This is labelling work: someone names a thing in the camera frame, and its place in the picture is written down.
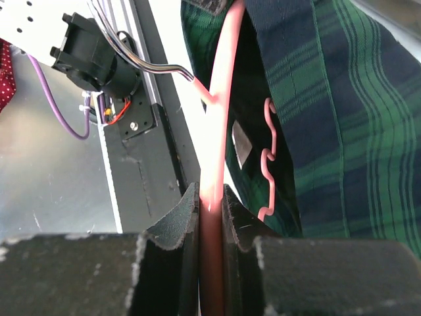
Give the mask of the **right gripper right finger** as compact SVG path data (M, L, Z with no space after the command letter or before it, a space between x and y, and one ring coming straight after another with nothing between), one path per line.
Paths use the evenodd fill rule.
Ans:
M419 315L420 260L387 240L284 238L222 200L227 315Z

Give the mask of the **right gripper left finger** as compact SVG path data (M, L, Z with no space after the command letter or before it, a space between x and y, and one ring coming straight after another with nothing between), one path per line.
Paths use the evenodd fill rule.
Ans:
M197 315L199 186L137 233L1 242L2 315Z

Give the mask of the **pink plastic hanger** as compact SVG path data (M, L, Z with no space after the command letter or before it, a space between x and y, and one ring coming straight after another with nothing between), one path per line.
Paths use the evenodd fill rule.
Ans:
M237 43L245 12L243 1L234 1L221 29L210 87L180 65L156 65L140 59L116 35L98 1L88 1L105 39L132 66L153 74L181 74L194 87L207 106L202 140L197 148L201 168L199 198L199 294L202 315L224 314L224 277L222 247L222 199L228 109Z

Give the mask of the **green plaid garment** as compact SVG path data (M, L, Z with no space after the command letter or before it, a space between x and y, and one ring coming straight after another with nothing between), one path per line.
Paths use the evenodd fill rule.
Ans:
M420 63L350 1L246 1L226 164L290 238L395 240L420 254Z

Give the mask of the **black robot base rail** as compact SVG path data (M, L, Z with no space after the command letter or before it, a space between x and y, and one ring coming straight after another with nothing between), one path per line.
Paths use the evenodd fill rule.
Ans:
M141 232L155 224L199 179L199 163L170 74L143 74L125 116L99 133L119 233Z

